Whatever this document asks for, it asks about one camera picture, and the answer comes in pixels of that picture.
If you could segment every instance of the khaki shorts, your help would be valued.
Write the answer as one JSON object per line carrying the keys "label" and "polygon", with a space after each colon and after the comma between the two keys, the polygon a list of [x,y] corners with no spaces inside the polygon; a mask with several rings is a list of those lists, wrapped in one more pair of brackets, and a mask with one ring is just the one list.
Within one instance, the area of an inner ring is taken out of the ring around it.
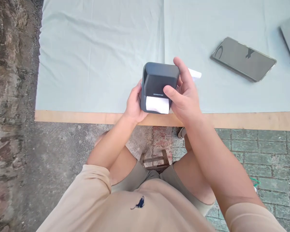
{"label": "khaki shorts", "polygon": [[134,191],[140,187],[140,185],[150,179],[161,179],[176,188],[179,192],[181,192],[184,197],[186,197],[200,212],[202,215],[206,215],[206,213],[211,209],[214,205],[207,205],[203,202],[199,201],[196,197],[194,197],[183,185],[174,171],[173,164],[171,164],[167,169],[165,169],[160,175],[156,171],[148,171],[144,168],[140,162],[136,162],[134,168],[129,173],[129,175],[119,182],[116,185],[112,186],[112,192],[117,191]]}

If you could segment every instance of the brick pavement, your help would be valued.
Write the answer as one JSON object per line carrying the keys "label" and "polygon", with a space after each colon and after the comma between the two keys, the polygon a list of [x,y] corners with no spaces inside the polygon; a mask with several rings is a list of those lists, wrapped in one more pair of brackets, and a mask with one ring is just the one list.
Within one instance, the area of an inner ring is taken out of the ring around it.
{"label": "brick pavement", "polygon": [[[184,141],[172,131],[173,161],[185,153]],[[290,131],[216,129],[224,144],[251,177],[261,182],[258,194],[280,224],[290,232]],[[218,231],[228,231],[218,204],[207,219]]]}

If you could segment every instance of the beige t-shirt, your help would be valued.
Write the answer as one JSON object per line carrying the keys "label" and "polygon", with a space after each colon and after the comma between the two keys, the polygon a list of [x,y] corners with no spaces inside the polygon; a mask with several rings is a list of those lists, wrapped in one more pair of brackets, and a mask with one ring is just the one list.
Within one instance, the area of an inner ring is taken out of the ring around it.
{"label": "beige t-shirt", "polygon": [[[151,179],[134,192],[111,194],[109,174],[106,168],[84,165],[38,232],[215,231],[179,191],[163,180]],[[251,203],[231,206],[226,222],[232,232],[285,231],[267,209]]]}

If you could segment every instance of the sleeve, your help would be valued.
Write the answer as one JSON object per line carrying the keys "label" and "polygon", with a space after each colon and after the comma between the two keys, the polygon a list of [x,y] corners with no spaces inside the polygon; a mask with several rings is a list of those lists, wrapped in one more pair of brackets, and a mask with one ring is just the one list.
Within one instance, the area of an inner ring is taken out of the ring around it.
{"label": "sleeve", "polygon": [[232,205],[225,219],[230,232],[286,232],[270,211],[253,203]]}
{"label": "sleeve", "polygon": [[111,193],[109,175],[104,167],[83,165],[80,174],[37,232],[86,231],[90,216]]}

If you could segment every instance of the plywood board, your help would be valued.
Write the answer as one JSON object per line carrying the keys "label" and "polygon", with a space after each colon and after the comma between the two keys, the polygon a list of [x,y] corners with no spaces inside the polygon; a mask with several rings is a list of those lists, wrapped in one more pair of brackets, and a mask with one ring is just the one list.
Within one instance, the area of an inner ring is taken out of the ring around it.
{"label": "plywood board", "polygon": [[[115,124],[120,113],[35,111],[35,121]],[[215,128],[290,131],[290,112],[205,114]],[[139,125],[183,126],[174,114],[149,114]]]}

